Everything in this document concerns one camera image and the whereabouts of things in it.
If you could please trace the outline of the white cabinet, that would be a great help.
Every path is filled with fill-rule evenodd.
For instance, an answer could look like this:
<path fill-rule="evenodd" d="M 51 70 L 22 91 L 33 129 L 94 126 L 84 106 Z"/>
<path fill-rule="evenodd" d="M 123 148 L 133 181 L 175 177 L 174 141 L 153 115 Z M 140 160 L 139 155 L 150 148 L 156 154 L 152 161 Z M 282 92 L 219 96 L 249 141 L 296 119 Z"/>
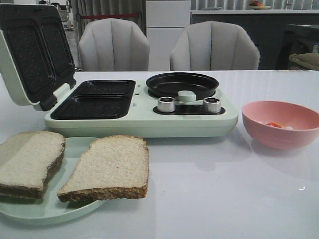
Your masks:
<path fill-rule="evenodd" d="M 146 2 L 149 70 L 168 71 L 169 58 L 182 29 L 190 24 L 191 1 L 149 0 Z"/>

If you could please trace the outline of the green breakfast maker lid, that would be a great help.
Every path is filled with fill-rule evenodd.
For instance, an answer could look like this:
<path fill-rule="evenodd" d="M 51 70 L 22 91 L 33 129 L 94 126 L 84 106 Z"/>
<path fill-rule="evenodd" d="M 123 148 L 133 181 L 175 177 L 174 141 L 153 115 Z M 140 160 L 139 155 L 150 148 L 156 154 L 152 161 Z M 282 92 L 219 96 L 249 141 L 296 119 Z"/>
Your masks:
<path fill-rule="evenodd" d="M 60 14 L 52 5 L 0 5 L 0 73 L 19 106 L 49 111 L 76 84 Z"/>

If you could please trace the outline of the black round frying pan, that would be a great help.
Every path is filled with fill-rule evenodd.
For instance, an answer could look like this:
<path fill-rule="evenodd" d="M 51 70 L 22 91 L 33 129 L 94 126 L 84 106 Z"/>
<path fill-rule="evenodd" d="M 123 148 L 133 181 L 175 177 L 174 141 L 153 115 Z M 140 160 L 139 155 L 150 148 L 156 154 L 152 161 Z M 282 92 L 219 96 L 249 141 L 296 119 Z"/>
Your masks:
<path fill-rule="evenodd" d="M 179 91 L 191 91 L 197 100 L 213 96 L 219 82 L 210 76 L 187 73 L 168 72 L 154 75 L 146 80 L 148 93 L 154 97 L 176 98 Z"/>

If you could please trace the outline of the dark counter with white top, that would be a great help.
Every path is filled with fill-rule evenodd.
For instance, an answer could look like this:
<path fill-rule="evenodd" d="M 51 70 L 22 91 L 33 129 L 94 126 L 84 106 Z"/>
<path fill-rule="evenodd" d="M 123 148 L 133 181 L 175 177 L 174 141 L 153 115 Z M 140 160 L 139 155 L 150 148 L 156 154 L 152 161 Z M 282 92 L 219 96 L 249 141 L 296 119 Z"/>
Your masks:
<path fill-rule="evenodd" d="M 287 69 L 284 35 L 291 24 L 318 24 L 318 10 L 192 10 L 191 23 L 219 21 L 243 27 L 260 51 L 260 70 Z"/>

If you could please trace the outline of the left grey chair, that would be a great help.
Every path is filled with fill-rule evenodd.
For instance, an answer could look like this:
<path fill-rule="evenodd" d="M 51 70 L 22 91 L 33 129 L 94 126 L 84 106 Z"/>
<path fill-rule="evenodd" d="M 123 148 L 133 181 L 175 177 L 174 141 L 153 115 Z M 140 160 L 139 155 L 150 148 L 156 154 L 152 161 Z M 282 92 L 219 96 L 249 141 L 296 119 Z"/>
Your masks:
<path fill-rule="evenodd" d="M 79 41 L 84 71 L 147 71 L 150 44 L 132 21 L 108 18 L 86 25 Z"/>

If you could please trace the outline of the bread slice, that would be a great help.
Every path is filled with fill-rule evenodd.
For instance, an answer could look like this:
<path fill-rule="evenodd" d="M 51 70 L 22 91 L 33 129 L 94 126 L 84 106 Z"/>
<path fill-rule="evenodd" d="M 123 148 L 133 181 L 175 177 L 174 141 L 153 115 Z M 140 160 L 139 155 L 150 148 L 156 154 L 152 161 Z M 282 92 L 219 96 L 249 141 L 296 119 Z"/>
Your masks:
<path fill-rule="evenodd" d="M 148 180 L 147 142 L 114 135 L 90 144 L 57 196 L 62 202 L 140 199 L 147 195 Z"/>
<path fill-rule="evenodd" d="M 50 131 L 22 132 L 0 145 L 0 194 L 23 199 L 43 198 L 59 171 L 65 150 L 63 135 Z"/>

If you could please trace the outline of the pink bowl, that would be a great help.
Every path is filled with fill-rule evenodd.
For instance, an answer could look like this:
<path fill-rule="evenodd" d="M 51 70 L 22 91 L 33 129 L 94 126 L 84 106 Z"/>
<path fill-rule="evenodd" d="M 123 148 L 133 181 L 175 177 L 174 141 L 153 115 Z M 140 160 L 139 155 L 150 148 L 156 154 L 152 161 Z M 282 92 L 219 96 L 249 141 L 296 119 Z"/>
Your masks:
<path fill-rule="evenodd" d="M 271 148 L 291 150 L 312 143 L 319 136 L 319 114 L 307 107 L 280 101 L 256 101 L 242 107 L 248 134 Z M 284 128 L 266 125 L 282 124 Z"/>

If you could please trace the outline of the green breakfast maker base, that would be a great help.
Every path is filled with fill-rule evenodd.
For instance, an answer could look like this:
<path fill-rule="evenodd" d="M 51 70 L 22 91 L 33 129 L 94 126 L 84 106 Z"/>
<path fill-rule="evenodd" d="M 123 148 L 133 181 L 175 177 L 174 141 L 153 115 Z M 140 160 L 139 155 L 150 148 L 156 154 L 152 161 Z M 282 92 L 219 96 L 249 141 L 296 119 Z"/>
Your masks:
<path fill-rule="evenodd" d="M 45 116 L 46 126 L 66 137 L 223 136 L 237 124 L 238 111 L 216 90 L 219 113 L 207 113 L 202 101 L 176 104 L 172 113 L 157 110 L 158 100 L 144 80 L 90 80 L 68 92 Z"/>

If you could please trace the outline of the orange shrimp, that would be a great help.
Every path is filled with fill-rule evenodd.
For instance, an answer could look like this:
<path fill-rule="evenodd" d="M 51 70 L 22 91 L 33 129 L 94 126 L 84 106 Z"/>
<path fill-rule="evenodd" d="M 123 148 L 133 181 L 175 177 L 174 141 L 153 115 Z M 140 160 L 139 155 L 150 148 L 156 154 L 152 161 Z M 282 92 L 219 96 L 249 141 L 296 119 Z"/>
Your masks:
<path fill-rule="evenodd" d="M 266 125 L 271 126 L 271 127 L 276 127 L 276 128 L 284 128 L 282 124 L 276 123 L 276 122 L 268 122 Z"/>

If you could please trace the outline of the fruit plate on counter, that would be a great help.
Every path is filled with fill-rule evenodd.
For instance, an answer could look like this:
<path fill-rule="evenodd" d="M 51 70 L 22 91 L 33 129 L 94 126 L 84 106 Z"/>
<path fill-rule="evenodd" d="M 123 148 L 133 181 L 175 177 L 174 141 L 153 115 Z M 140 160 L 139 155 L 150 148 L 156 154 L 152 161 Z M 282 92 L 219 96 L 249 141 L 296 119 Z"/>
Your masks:
<path fill-rule="evenodd" d="M 258 0 L 252 0 L 247 4 L 248 9 L 252 10 L 266 10 L 271 9 L 270 6 L 266 6 L 263 3 L 259 2 Z"/>

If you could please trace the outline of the silver control knob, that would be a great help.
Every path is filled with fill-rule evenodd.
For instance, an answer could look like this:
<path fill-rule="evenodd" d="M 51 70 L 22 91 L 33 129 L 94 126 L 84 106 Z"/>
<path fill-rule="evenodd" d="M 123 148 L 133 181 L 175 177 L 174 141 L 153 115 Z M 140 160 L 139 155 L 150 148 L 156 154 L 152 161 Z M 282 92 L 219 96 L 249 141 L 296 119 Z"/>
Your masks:
<path fill-rule="evenodd" d="M 221 111 L 221 101 L 214 97 L 204 98 L 202 109 L 206 113 L 217 114 Z"/>
<path fill-rule="evenodd" d="M 157 109 L 162 113 L 172 113 L 175 111 L 175 99 L 172 97 L 158 98 Z"/>

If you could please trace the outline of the right silver control knob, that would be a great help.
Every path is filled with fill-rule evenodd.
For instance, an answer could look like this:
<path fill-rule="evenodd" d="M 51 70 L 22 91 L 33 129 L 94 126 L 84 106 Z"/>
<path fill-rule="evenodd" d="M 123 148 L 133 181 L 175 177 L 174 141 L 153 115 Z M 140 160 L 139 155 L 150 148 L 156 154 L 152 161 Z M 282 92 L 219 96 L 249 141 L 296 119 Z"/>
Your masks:
<path fill-rule="evenodd" d="M 221 111 L 221 101 L 214 97 L 204 98 L 202 109 L 206 113 L 217 114 Z"/>

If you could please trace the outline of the left silver control knob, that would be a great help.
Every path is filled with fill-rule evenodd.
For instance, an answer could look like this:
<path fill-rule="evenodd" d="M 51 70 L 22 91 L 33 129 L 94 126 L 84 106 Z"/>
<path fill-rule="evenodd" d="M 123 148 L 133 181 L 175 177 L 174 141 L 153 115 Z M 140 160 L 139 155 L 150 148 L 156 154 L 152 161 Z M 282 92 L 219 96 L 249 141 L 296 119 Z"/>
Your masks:
<path fill-rule="evenodd" d="M 172 97 L 158 98 L 157 109 L 162 113 L 172 113 L 175 111 L 175 99 Z"/>

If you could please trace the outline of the grey chair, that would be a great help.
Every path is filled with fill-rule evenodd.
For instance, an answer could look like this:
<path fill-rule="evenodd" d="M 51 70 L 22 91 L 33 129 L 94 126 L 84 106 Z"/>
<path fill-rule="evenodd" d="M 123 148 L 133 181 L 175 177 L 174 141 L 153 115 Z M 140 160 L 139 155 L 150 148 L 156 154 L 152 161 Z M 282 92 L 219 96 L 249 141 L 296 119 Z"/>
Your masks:
<path fill-rule="evenodd" d="M 108 18 L 86 25 L 79 41 L 84 71 L 147 71 L 150 44 L 132 21 Z"/>
<path fill-rule="evenodd" d="M 260 52 L 241 26 L 206 21 L 184 27 L 169 62 L 172 71 L 257 70 Z"/>

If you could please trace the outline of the green round plate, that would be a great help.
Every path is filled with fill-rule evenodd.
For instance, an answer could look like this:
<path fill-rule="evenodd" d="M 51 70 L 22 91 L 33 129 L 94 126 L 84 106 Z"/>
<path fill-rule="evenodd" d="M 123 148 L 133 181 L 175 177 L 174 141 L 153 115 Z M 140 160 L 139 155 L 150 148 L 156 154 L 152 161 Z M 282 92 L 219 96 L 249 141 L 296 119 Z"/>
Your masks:
<path fill-rule="evenodd" d="M 0 213 L 28 225 L 53 225 L 84 216 L 104 204 L 104 201 L 61 202 L 58 190 L 71 176 L 79 157 L 95 141 L 94 137 L 66 139 L 62 165 L 49 181 L 44 197 L 39 200 L 1 196 Z"/>

